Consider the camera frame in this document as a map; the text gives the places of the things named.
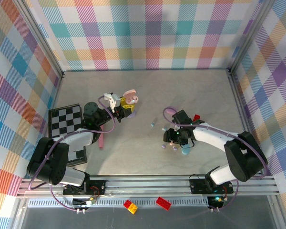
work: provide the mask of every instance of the white clamp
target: white clamp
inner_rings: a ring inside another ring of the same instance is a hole
[[[104,99],[109,101],[110,108],[114,113],[114,108],[119,106],[121,103],[121,99],[116,94],[104,94]]]

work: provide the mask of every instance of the red lego brick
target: red lego brick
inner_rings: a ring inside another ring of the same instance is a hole
[[[171,205],[172,205],[170,202],[166,201],[166,200],[163,199],[162,197],[159,197],[159,198],[157,199],[156,203],[157,203],[158,205],[160,205],[161,207],[163,207],[163,208],[164,208],[165,210],[167,210],[167,211],[168,211],[168,209],[170,209],[170,207],[171,207]]]
[[[196,121],[196,120],[199,120],[199,119],[200,119],[200,115],[195,114],[195,116],[193,118],[193,122]]]
[[[124,203],[124,207],[126,207],[128,209],[131,204],[132,204],[132,202],[130,202],[129,200],[126,200]]]

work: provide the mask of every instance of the chess board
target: chess board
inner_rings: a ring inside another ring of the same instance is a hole
[[[62,137],[81,127],[82,109],[79,104],[49,110],[49,137]],[[87,163],[86,148],[68,154],[67,166]]]

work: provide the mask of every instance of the gray floor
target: gray floor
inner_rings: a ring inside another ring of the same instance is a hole
[[[195,114],[215,127],[242,132],[242,124],[224,70],[67,72],[56,107],[96,101],[104,93],[120,96],[135,89],[137,115],[117,123],[104,136],[104,148],[87,148],[88,163],[76,166],[89,174],[192,174],[206,173],[227,163],[224,152],[197,143],[184,156],[181,149],[162,149],[162,110],[173,106]]]
[[[221,212],[207,207],[160,207],[137,210],[94,208],[75,214],[63,208],[28,208],[23,229],[274,229],[276,228],[266,196],[238,196]]]

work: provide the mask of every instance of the metal grate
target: metal grate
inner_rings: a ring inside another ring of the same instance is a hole
[[[128,198],[99,198],[93,207],[123,207],[124,202]],[[165,198],[168,202],[172,204],[172,207],[201,207],[208,206],[207,197],[184,197],[184,198]],[[157,206],[157,198],[129,198],[129,200],[138,207],[155,207]],[[63,204],[70,206],[72,203],[71,198],[59,198],[59,201]],[[52,198],[31,198],[28,203],[29,208],[45,208],[45,207],[61,207]]]

